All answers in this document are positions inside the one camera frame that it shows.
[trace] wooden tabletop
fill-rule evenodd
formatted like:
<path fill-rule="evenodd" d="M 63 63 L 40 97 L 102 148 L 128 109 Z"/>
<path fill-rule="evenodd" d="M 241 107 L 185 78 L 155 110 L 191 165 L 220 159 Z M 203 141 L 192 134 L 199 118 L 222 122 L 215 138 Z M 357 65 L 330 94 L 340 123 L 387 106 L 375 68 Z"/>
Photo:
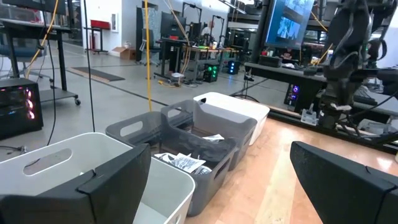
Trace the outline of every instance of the wooden tabletop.
<path fill-rule="evenodd" d="M 222 188 L 187 224 L 321 224 L 289 158 L 292 141 L 398 175 L 394 156 L 300 127 L 268 119 L 262 134 Z"/>
<path fill-rule="evenodd" d="M 218 53 L 218 52 L 232 52 L 232 53 L 237 53 L 237 52 L 239 52 L 238 50 L 235 50 L 235 49 L 200 49 L 200 48 L 198 48 L 198 47 L 191 47 L 191 51 L 194 51 L 194 52 L 207 52 L 207 51 L 209 51 L 210 53 Z"/>

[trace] gray floor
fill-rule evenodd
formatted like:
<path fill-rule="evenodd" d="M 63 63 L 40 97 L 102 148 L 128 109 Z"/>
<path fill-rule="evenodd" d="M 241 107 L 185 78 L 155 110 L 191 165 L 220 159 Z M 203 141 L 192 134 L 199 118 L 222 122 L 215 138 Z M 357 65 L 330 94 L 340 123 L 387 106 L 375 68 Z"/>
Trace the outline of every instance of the gray floor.
<path fill-rule="evenodd" d="M 60 86 L 58 57 L 54 57 L 55 82 Z M 67 67 L 87 66 L 87 59 L 82 51 L 76 48 L 67 48 L 65 51 L 65 61 Z M 102 72 L 110 73 L 125 78 L 126 80 L 109 82 L 108 84 L 93 81 L 93 103 L 95 111 L 96 131 L 104 132 L 105 128 L 117 121 L 131 118 L 139 114 L 148 112 L 146 67 L 137 65 L 135 61 L 120 60 L 117 57 L 108 55 L 90 55 L 91 66 Z M 38 72 L 42 64 L 39 59 L 33 64 L 35 72 Z M 42 73 L 52 76 L 52 66 L 49 57 L 45 58 Z M 152 67 L 152 72 L 159 68 Z M 31 76 L 30 79 L 36 81 L 37 77 Z M 57 123 L 52 143 L 91 132 L 91 108 L 90 92 L 88 79 L 73 73 L 67 72 L 68 90 L 79 95 L 81 105 L 77 106 L 72 98 L 59 100 L 56 102 Z M 170 105 L 179 101 L 192 99 L 195 96 L 215 91 L 230 95 L 243 89 L 243 74 L 228 75 L 220 74 L 217 82 L 204 83 L 197 88 L 183 86 L 179 89 L 167 88 L 158 84 L 158 80 L 151 80 L 153 110 L 158 111 L 164 105 Z M 284 96 L 287 90 L 287 83 L 264 78 L 255 78 L 254 83 L 250 83 L 248 95 L 255 97 L 261 103 L 286 108 L 283 105 Z M 41 90 L 49 89 L 48 79 L 40 79 L 39 87 Z M 53 124 L 53 103 L 42 104 L 44 127 L 41 131 L 27 133 L 13 138 L 0 141 L 2 146 L 27 146 L 29 151 L 44 147 L 50 136 Z M 18 153 L 7 154 L 9 151 L 0 150 L 0 161 L 10 159 Z"/>

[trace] gray storage bin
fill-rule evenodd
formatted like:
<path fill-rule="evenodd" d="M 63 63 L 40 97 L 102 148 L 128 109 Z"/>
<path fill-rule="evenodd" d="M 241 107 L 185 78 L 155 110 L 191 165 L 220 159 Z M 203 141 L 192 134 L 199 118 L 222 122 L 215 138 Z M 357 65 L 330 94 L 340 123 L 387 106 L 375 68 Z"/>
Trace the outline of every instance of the gray storage bin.
<path fill-rule="evenodd" d="M 139 128 L 131 131 L 131 126 L 134 127 L 135 125 L 138 125 Z M 126 129 L 130 130 L 127 134 L 122 134 Z M 167 151 L 171 153 L 181 152 L 187 155 L 187 152 L 226 151 L 226 155 L 219 162 L 206 162 L 204 164 L 204 166 L 212 169 L 209 174 L 189 174 L 194 179 L 196 187 L 189 206 L 188 216 L 199 215 L 223 185 L 228 167 L 236 151 L 236 141 L 233 138 L 226 138 L 219 143 L 207 141 L 170 126 L 168 119 L 160 112 L 145 113 L 113 124 L 106 128 L 106 134 L 130 146 L 144 142 L 149 143 L 152 146 L 152 153 Z"/>
<path fill-rule="evenodd" d="M 166 106 L 162 108 L 162 113 L 169 121 L 169 126 L 166 127 L 180 131 L 189 128 L 193 134 L 201 137 L 220 134 L 224 138 L 234 138 L 238 149 L 234 153 L 229 170 L 235 169 L 246 154 L 257 125 L 253 118 L 195 100 Z"/>

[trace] plastic storage bin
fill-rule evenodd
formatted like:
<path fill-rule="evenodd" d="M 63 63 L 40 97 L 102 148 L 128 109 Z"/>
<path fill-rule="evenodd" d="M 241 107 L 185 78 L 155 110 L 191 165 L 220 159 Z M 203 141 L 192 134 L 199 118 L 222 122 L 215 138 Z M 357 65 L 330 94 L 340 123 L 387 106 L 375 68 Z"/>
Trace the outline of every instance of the plastic storage bin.
<path fill-rule="evenodd" d="M 139 128 L 128 131 L 127 134 L 122 134 L 125 128 L 128 129 L 137 124 Z M 199 153 L 226 151 L 225 156 L 220 161 L 207 161 L 204 164 L 204 166 L 212 169 L 211 173 L 203 175 L 189 174 L 196 183 L 188 210 L 189 216 L 200 214 L 223 185 L 228 167 L 236 150 L 236 141 L 233 138 L 225 139 L 219 143 L 209 142 L 199 136 L 172 127 L 169 125 L 168 118 L 160 112 L 142 114 L 113 124 L 106 128 L 106 134 L 131 146 L 149 143 L 154 150 L 153 153 L 167 151 L 175 154 L 181 152 L 188 155 L 189 153 L 194 154 L 196 150 Z"/>
<path fill-rule="evenodd" d="M 133 224 L 183 224 L 194 190 L 192 177 L 152 158 L 147 186 Z"/>
<path fill-rule="evenodd" d="M 44 169 L 39 169 L 44 162 L 24 168 L 37 159 L 51 162 L 47 156 L 58 155 L 66 160 Z M 0 162 L 0 170 L 7 171 L 0 173 L 0 195 L 8 195 L 1 200 L 2 209 L 19 207 L 19 216 L 3 210 L 0 222 L 4 218 L 5 222 L 25 223 L 20 216 L 31 217 L 32 223 L 84 223 L 93 222 L 94 217 L 99 222 L 133 221 L 146 187 L 150 162 L 148 146 L 133 150 L 100 133 L 82 134 Z M 104 208 L 110 203 L 121 207 Z"/>
<path fill-rule="evenodd" d="M 195 101 L 205 101 L 207 104 L 239 113 L 257 120 L 257 126 L 253 132 L 249 145 L 253 145 L 260 136 L 270 109 L 259 103 L 241 100 L 221 93 L 206 93 L 194 98 Z"/>
<path fill-rule="evenodd" d="M 235 169 L 246 154 L 257 124 L 255 119 L 248 116 L 208 103 L 198 103 L 194 100 L 186 100 L 166 106 L 162 108 L 162 113 L 168 117 L 170 124 L 165 127 L 172 127 L 172 129 L 178 131 L 191 127 L 192 132 L 197 135 L 220 134 L 224 138 L 234 138 L 237 150 L 234 153 L 229 170 Z"/>

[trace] monitor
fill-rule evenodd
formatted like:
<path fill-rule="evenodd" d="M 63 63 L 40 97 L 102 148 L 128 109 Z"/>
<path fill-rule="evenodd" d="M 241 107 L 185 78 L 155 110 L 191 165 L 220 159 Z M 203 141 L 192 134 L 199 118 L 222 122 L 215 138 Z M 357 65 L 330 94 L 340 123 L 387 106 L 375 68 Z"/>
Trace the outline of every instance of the monitor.
<path fill-rule="evenodd" d="M 265 46 L 299 49 L 314 0 L 275 0 L 268 12 Z"/>
<path fill-rule="evenodd" d="M 46 12 L 54 12 L 56 0 L 2 0 L 2 2 L 4 4 L 10 4 L 13 6 L 27 7 L 30 9 L 36 9 Z M 65 2 L 65 0 L 58 1 L 57 14 L 67 14 Z"/>
<path fill-rule="evenodd" d="M 180 21 L 182 27 L 185 29 L 187 19 L 181 16 L 177 16 L 177 18 Z M 162 36 L 172 35 L 177 37 L 184 37 L 180 27 L 177 24 L 177 21 L 174 18 L 174 15 L 165 12 L 162 12 L 162 25 L 160 26 L 160 33 L 162 34 Z"/>

